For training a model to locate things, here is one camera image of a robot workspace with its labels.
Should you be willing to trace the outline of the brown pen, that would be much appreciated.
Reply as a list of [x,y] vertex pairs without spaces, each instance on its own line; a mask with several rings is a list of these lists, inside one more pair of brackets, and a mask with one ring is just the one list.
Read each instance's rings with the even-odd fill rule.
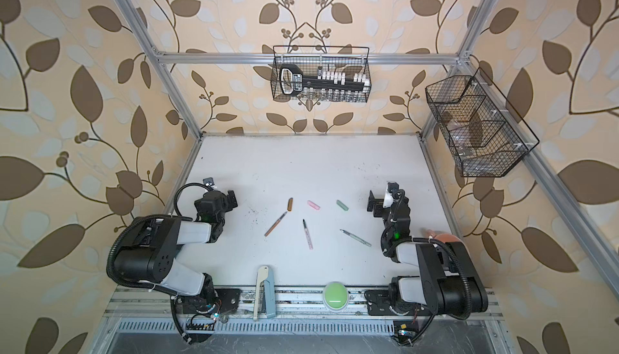
[[288,214],[287,211],[285,211],[275,222],[274,224],[266,231],[266,233],[264,233],[264,237],[268,237],[273,230],[280,224],[280,222],[283,220],[283,218],[286,217],[286,215]]

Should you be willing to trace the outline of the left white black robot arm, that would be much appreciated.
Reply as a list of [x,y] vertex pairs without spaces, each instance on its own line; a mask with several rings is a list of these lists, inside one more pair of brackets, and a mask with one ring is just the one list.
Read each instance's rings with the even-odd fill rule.
[[214,244],[222,235],[225,215],[238,206],[234,191],[222,192],[210,178],[180,187],[169,215],[133,220],[118,236],[106,262],[106,274],[117,285],[169,296],[174,328],[187,344],[207,341],[218,322],[237,311],[242,291],[217,289],[208,273],[179,260],[191,244]]

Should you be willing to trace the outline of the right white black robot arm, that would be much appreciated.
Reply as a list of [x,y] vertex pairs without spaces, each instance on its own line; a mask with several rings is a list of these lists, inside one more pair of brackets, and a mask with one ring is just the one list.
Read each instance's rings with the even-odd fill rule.
[[414,346],[437,316],[464,321],[488,310],[487,290],[463,241],[445,233],[414,237],[409,199],[397,183],[387,184],[382,199],[370,193],[367,211],[383,222],[383,256],[418,271],[392,278],[385,290],[364,293],[369,315],[412,319],[394,328],[392,339],[398,345]]

